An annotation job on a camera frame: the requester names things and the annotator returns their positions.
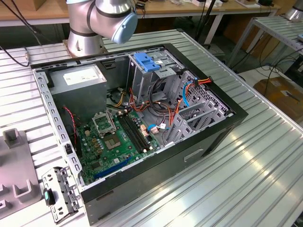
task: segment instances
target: gray robot arm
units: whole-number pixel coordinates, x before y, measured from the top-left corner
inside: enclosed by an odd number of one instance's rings
[[[297,0],[294,6],[284,15],[285,18],[293,22],[299,22],[303,19],[303,0]]]
[[[101,36],[122,44],[133,35],[138,18],[130,0],[67,0],[71,32],[68,49],[75,56],[102,52]]]

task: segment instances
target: blue plastic latch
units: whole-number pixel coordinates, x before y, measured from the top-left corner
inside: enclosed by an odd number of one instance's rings
[[[146,53],[135,53],[134,58],[144,68],[145,72],[160,69],[160,65],[157,65]]]

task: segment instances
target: wooden table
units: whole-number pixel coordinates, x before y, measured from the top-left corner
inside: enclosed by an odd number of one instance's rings
[[[205,43],[209,44],[225,14],[248,14],[248,13],[265,13],[268,12],[270,16],[275,15],[280,7],[275,5],[273,7],[261,8],[246,8],[234,0],[229,0],[223,3],[219,8],[213,8],[211,15],[216,15],[213,25],[209,31]],[[159,17],[184,17],[184,16],[200,16],[203,7],[198,7],[192,3],[184,3],[183,5],[176,5],[169,0],[164,2],[150,1],[146,3],[145,14],[142,10],[137,10],[139,18],[159,18]],[[40,24],[62,24],[69,23],[69,15],[65,0],[47,0],[38,11],[21,10],[23,16],[33,25]],[[0,26],[19,26],[23,25],[16,17],[0,4]]]

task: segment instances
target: aluminum work surface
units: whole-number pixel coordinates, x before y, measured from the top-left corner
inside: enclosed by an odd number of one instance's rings
[[[232,71],[177,30],[133,35],[109,51],[172,43],[248,113],[203,160],[110,214],[95,226],[291,226],[303,210],[303,130]],[[10,50],[25,61],[24,50]],[[33,63],[69,58],[63,44],[31,47]],[[64,166],[30,69],[0,52],[0,132],[25,130],[41,176]],[[41,200],[0,226],[54,226]],[[60,226],[88,226],[84,209]]]
[[[257,17],[254,20],[254,24],[295,51],[303,48],[303,42],[297,38],[298,35],[303,34],[302,21],[295,23],[282,16]]]

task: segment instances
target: red wire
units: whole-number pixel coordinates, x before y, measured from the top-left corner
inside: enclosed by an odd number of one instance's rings
[[[73,115],[72,115],[72,113],[71,113],[71,111],[67,108],[67,107],[63,107],[69,114],[70,114],[70,116],[71,116],[71,120],[72,120],[72,125],[73,125],[73,127],[74,127],[74,137],[75,137],[75,145],[76,145],[76,124],[75,124],[75,120],[74,120],[74,117],[73,117]]]

